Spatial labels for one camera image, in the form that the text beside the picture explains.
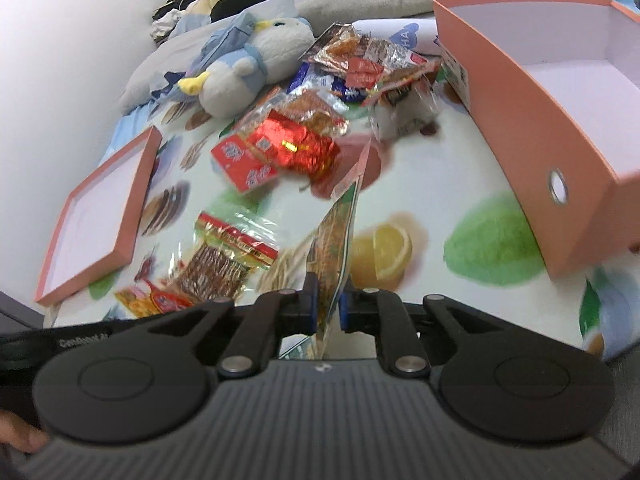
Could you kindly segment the person left hand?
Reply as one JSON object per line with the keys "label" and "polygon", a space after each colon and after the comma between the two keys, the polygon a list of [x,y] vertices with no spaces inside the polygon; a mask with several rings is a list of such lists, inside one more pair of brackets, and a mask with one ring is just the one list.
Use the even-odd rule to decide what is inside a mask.
{"label": "person left hand", "polygon": [[40,451],[49,442],[49,436],[14,413],[1,411],[0,441],[17,451],[32,454]]}

